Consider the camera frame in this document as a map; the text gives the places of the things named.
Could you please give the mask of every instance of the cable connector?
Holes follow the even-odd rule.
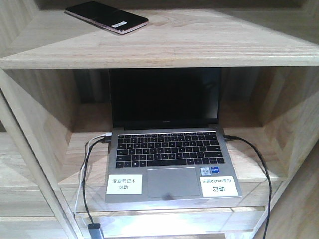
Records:
[[[103,231],[101,224],[99,223],[90,223],[88,225],[88,230],[91,236],[91,239],[104,239]]]

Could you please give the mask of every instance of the white label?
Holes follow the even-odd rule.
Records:
[[[106,194],[142,194],[142,174],[111,174]]]
[[[200,177],[200,184],[204,197],[238,196],[234,178],[231,176]]]
[[[117,24],[112,25],[111,27],[117,28],[117,27],[119,27],[119,26],[125,25],[126,23],[127,23],[126,21],[121,21],[121,22],[119,22],[119,23],[117,23]]]

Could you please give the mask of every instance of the laptop screen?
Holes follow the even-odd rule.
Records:
[[[113,127],[218,123],[220,68],[110,70]]]

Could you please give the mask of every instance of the charging cable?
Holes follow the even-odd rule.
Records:
[[[230,135],[224,135],[224,139],[225,139],[225,141],[240,140],[240,141],[245,142],[249,146],[251,146],[254,149],[254,151],[256,152],[256,154],[258,155],[258,157],[259,157],[259,159],[264,167],[265,174],[266,174],[268,184],[269,184],[268,211],[267,211],[267,219],[266,219],[265,230],[264,230],[264,235],[263,235],[263,239],[265,239],[267,229],[268,229],[268,224],[269,224],[269,218],[270,218],[270,201],[271,201],[271,194],[272,194],[272,187],[271,187],[271,181],[270,181],[270,176],[268,173],[267,164],[266,164],[265,160],[263,159],[261,153],[258,151],[258,149],[252,143],[248,142],[247,140],[240,138],[240,137],[236,137],[236,136],[230,136]]]

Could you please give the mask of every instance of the wooden wall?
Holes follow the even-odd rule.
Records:
[[[317,239],[319,235],[319,142],[274,206],[267,238]],[[254,239],[261,239],[264,225]]]

